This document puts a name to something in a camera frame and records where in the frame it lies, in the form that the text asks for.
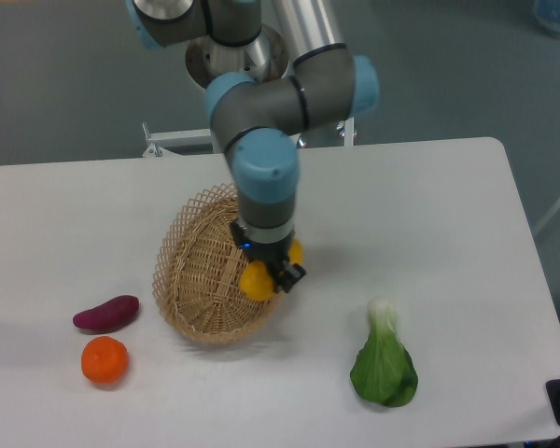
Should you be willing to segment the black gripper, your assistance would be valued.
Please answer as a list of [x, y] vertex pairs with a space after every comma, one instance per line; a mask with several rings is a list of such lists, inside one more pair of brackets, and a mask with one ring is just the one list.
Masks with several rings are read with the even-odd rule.
[[298, 263], [292, 263], [288, 254], [294, 231], [281, 240], [260, 243], [248, 237], [246, 227], [237, 220], [230, 224], [230, 230], [235, 245], [244, 252], [246, 259], [249, 262], [262, 261], [272, 272], [276, 293], [288, 293], [306, 275], [305, 269]]

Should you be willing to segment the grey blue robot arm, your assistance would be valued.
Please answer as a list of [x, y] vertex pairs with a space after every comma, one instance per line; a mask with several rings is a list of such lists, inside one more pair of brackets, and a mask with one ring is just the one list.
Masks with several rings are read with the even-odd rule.
[[371, 60], [352, 54], [327, 1], [273, 5], [292, 72], [259, 82], [244, 67], [214, 68], [204, 107], [237, 189], [236, 245], [289, 291], [305, 274], [289, 257], [300, 177], [295, 134], [373, 110], [380, 97]]

